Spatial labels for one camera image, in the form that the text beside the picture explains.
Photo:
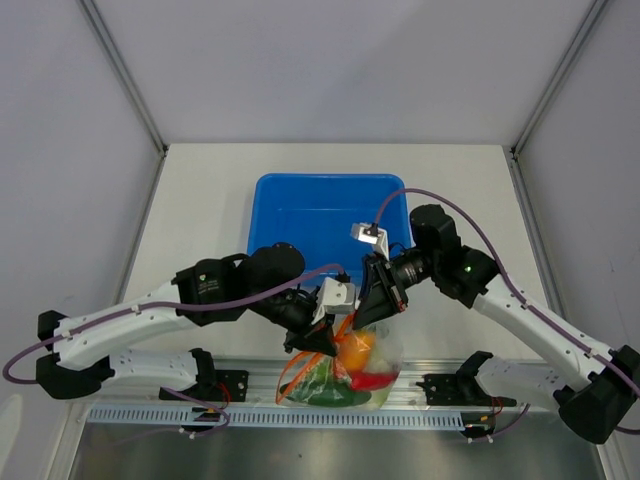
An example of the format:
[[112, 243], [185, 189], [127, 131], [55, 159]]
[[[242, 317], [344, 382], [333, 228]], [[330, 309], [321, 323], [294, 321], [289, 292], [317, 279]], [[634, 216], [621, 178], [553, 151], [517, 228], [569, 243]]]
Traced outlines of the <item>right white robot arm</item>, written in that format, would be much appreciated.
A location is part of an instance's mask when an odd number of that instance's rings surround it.
[[505, 328], [545, 360], [544, 367], [507, 362], [476, 352], [457, 371], [458, 395], [468, 403], [506, 397], [559, 415], [580, 438], [605, 443], [639, 398], [639, 354], [613, 348], [527, 298], [501, 261], [466, 246], [455, 222], [435, 204], [409, 216], [414, 247], [392, 258], [367, 256], [356, 330], [408, 307], [409, 288], [430, 280], [468, 309]]

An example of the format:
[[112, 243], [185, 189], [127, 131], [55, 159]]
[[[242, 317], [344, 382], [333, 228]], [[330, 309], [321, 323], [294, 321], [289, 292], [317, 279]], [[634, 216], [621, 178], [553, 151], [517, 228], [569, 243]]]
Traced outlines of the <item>orange red mango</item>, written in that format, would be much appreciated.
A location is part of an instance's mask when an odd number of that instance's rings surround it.
[[337, 355], [337, 361], [348, 372], [363, 370], [376, 344], [376, 335], [369, 331], [358, 330], [346, 334]]

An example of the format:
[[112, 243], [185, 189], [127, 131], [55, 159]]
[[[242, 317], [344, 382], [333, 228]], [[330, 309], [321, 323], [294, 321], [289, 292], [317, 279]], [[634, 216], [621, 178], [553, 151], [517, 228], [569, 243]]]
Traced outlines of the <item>clear zip top bag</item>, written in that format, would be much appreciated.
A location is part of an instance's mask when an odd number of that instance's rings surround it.
[[[375, 331], [377, 329], [380, 328], [386, 328], [389, 329], [393, 332], [395, 332], [395, 330], [393, 330], [392, 328], [389, 327], [389, 325], [385, 322], [378, 322], [376, 324], [373, 324], [371, 326], [365, 327], [364, 331], [369, 331], [375, 334]], [[355, 332], [358, 330], [355, 330], [353, 328], [353, 316], [352, 315], [348, 315], [346, 316], [341, 324], [337, 327], [334, 328], [334, 340], [336, 341], [336, 346], [337, 346], [337, 355], [338, 355], [338, 351], [340, 348], [340, 343], [343, 339], [343, 337], [350, 333], [350, 332]], [[326, 356], [326, 355], [322, 355], [319, 353], [307, 353], [307, 352], [303, 352], [303, 353], [299, 353], [297, 355], [295, 355], [288, 363], [287, 365], [283, 368], [278, 383], [277, 383], [277, 387], [276, 387], [276, 392], [275, 392], [275, 403], [278, 405], [283, 405], [283, 406], [294, 406], [294, 405], [302, 405], [302, 406], [309, 406], [309, 407], [315, 407], [315, 406], [310, 406], [310, 405], [306, 405], [306, 404], [298, 404], [298, 403], [294, 403], [291, 402], [289, 400], [285, 399], [285, 396], [294, 388], [296, 388], [298, 385], [301, 384], [301, 379], [304, 376], [304, 374], [315, 364], [317, 363], [319, 360], [321, 360], [323, 357], [331, 357], [334, 359], [335, 365], [338, 367], [338, 369], [344, 374], [345, 379], [341, 382], [336, 382], [336, 383], [344, 383], [347, 384], [350, 387], [350, 382], [351, 382], [351, 376], [354, 375], [355, 373], [358, 372], [368, 372], [367, 371], [367, 365], [366, 367], [361, 370], [361, 371], [357, 371], [357, 372], [351, 372], [348, 373], [342, 366], [341, 364], [337, 361], [337, 355], [334, 357], [331, 356]], [[381, 389], [381, 390], [376, 390], [376, 391], [371, 391], [371, 399], [369, 400], [368, 403], [360, 405], [360, 406], [356, 406], [356, 407], [346, 407], [346, 408], [355, 408], [355, 409], [366, 409], [366, 410], [374, 410], [374, 409], [379, 409], [383, 406], [383, 404], [387, 401], [390, 392], [392, 390], [392, 387], [394, 386], [395, 382], [388, 386], [385, 389]]]

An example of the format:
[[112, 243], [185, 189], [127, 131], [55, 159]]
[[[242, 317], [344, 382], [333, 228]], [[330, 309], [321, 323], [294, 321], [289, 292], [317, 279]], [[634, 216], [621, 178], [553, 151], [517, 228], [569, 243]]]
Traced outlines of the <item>red chili pepper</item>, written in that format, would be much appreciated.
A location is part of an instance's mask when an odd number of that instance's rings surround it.
[[350, 388], [354, 391], [376, 391], [392, 385], [398, 374], [358, 372], [351, 376]]

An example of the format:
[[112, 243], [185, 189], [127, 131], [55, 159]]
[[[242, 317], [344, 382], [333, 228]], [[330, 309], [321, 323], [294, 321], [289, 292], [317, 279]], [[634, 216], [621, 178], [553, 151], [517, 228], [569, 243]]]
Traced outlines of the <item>green grape bunch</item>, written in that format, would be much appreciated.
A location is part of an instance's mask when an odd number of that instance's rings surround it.
[[318, 383], [324, 385], [341, 382], [344, 379], [345, 376], [335, 365], [334, 359], [331, 357], [323, 357], [304, 374], [301, 379], [301, 384]]

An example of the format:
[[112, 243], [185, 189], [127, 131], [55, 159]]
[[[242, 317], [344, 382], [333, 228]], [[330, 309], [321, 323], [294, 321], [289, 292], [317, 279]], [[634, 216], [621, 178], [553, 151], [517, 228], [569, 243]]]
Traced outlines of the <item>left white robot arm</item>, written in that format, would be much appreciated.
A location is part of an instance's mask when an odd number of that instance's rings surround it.
[[44, 312], [38, 337], [47, 353], [36, 362], [35, 381], [57, 400], [126, 385], [155, 388], [162, 400], [233, 401], [231, 382], [208, 351], [159, 354], [136, 351], [133, 344], [235, 322], [251, 311], [285, 329], [286, 351], [335, 356], [333, 317], [321, 312], [318, 290], [301, 289], [304, 270], [294, 246], [276, 243], [251, 255], [201, 260], [149, 294], [101, 312], [74, 318]]

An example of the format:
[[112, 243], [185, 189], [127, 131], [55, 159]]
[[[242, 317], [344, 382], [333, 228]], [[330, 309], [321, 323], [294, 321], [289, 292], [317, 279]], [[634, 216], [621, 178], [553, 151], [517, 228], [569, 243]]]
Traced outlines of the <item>dark green cucumber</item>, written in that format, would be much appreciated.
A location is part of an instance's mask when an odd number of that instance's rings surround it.
[[346, 408], [368, 403], [371, 393], [354, 391], [344, 383], [311, 382], [298, 385], [285, 396], [285, 399], [315, 407]]

